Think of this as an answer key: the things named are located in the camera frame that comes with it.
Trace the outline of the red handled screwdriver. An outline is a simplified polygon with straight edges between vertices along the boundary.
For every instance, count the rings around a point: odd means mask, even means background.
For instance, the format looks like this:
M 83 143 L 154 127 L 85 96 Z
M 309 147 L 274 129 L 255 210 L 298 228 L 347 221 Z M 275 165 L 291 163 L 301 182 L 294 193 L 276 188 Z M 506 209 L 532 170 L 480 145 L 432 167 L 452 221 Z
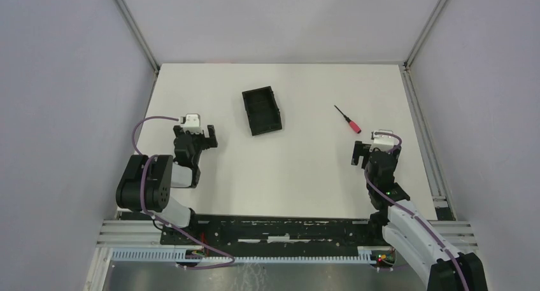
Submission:
M 362 129 L 347 115 L 345 115 L 336 105 L 334 105 L 335 109 L 338 110 L 338 112 L 342 115 L 342 117 L 345 119 L 349 127 L 353 130 L 354 133 L 360 134 L 362 132 Z

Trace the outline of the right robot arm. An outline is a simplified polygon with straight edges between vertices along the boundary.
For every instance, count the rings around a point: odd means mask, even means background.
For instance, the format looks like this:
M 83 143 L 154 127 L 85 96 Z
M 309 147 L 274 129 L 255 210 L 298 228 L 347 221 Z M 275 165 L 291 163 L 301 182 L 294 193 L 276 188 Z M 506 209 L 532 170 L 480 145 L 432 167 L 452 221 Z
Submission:
M 375 208 L 369 225 L 376 239 L 395 248 L 426 290 L 487 290 L 480 258 L 464 253 L 435 230 L 395 180 L 400 147 L 356 141 L 352 165 L 361 166 Z

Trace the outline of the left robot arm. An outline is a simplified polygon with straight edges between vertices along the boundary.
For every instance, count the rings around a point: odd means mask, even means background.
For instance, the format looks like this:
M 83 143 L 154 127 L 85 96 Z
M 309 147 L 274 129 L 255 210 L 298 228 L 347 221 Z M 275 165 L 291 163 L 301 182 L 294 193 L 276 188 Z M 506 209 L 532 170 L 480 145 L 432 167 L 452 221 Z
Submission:
M 119 208 L 155 216 L 166 224 L 188 227 L 194 211 L 171 197 L 173 188 L 196 188 L 203 151 L 218 146 L 215 127 L 208 135 L 192 132 L 181 125 L 173 127 L 173 155 L 158 155 L 144 169 L 147 155 L 132 155 L 118 184 L 115 199 Z

